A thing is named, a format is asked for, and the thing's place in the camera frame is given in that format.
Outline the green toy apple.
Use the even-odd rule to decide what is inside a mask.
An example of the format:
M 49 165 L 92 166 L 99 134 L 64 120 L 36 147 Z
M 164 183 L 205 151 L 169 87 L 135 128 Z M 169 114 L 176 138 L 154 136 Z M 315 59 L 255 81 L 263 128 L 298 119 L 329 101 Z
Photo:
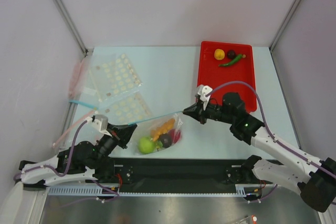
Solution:
M 138 142 L 138 150 L 141 154 L 150 154 L 155 150 L 155 143 L 150 137 L 142 137 Z

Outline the dark mangosteen toy front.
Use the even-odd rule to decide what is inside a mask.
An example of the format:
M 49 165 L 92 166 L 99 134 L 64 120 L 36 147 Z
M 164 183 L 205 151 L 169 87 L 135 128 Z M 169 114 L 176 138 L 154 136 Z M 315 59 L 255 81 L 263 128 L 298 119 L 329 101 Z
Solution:
M 162 148 L 169 148 L 173 145 L 173 138 L 170 134 L 165 133 L 160 135 L 160 137 L 158 138 L 158 142 L 160 142 L 160 146 Z

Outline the blue zipper clear bag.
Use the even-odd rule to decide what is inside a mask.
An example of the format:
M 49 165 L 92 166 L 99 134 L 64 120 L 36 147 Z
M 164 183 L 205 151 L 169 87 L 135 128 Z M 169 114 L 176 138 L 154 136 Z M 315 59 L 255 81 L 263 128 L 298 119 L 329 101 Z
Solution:
M 182 138 L 181 111 L 130 122 L 136 125 L 128 147 L 134 156 L 143 156 L 164 151 Z

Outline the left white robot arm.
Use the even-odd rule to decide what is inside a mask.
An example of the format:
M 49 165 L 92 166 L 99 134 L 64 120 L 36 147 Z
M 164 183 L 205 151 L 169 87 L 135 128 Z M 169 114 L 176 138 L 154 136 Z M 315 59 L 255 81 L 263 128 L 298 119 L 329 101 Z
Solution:
M 110 154 L 118 146 L 126 149 L 137 124 L 107 124 L 108 134 L 96 144 L 89 141 L 76 143 L 80 130 L 88 124 L 85 120 L 76 129 L 71 146 L 44 162 L 21 161 L 20 172 L 13 180 L 29 189 L 45 189 L 50 186 L 85 180 L 92 183 L 115 182 L 115 161 Z

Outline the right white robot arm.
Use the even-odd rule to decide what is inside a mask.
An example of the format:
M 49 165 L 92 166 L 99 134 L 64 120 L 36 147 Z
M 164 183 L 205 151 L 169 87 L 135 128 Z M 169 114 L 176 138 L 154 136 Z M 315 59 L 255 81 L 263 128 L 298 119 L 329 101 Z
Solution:
M 258 148 L 277 161 L 273 164 L 259 156 L 249 157 L 242 169 L 243 179 L 272 182 L 296 194 L 312 209 L 326 212 L 335 202 L 335 161 L 322 160 L 296 148 L 272 133 L 265 121 L 250 115 L 238 93 L 223 95 L 222 104 L 208 104 L 198 96 L 183 114 L 205 124 L 208 119 L 230 125 L 235 138 Z

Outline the orange toy fruit pieces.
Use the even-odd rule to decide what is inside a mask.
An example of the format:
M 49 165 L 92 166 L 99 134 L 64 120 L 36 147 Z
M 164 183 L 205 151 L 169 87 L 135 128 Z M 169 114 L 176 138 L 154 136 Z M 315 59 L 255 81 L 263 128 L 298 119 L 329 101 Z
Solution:
M 151 130 L 151 138 L 152 141 L 157 141 L 158 138 L 160 137 L 160 135 L 168 133 L 175 124 L 175 119 L 169 119 L 168 121 L 166 121 L 165 123 L 163 123 L 162 125 L 154 128 L 153 130 Z

